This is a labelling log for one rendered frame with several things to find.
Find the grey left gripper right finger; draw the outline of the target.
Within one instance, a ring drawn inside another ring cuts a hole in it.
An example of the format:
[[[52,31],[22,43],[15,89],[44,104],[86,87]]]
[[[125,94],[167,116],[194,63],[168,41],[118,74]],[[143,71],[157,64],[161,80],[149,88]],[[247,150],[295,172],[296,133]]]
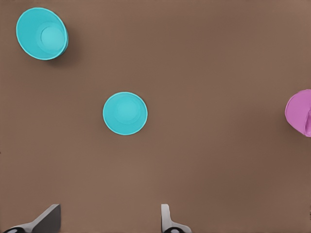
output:
[[[168,204],[161,204],[161,232],[162,233],[192,233],[190,227],[172,221]]]

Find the large blue bowl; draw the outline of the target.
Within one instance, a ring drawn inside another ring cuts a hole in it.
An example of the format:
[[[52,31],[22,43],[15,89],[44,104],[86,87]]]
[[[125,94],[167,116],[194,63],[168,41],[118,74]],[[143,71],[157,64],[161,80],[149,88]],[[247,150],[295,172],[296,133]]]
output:
[[[68,31],[61,18],[42,7],[30,8],[20,15],[16,36],[29,56],[43,61],[61,56],[69,45]]]

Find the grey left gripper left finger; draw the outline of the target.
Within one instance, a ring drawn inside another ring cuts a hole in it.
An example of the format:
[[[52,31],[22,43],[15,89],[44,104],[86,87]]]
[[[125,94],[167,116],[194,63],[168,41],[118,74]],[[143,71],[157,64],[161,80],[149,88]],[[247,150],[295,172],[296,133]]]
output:
[[[59,233],[61,228],[61,205],[52,204],[35,220],[13,226],[3,233]]]

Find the small blue bowl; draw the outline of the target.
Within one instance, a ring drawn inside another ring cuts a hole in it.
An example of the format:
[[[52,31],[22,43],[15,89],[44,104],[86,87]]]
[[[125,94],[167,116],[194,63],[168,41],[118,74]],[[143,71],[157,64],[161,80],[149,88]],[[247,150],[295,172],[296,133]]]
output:
[[[103,120],[112,132],[133,135],[139,132],[148,119],[144,100],[132,92],[118,92],[110,96],[103,106]]]

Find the pink bowl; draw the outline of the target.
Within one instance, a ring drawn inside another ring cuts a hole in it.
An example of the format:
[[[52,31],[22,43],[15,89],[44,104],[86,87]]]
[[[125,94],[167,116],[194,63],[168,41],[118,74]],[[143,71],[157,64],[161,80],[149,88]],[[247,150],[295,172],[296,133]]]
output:
[[[287,122],[306,137],[311,137],[311,89],[294,94],[285,107]]]

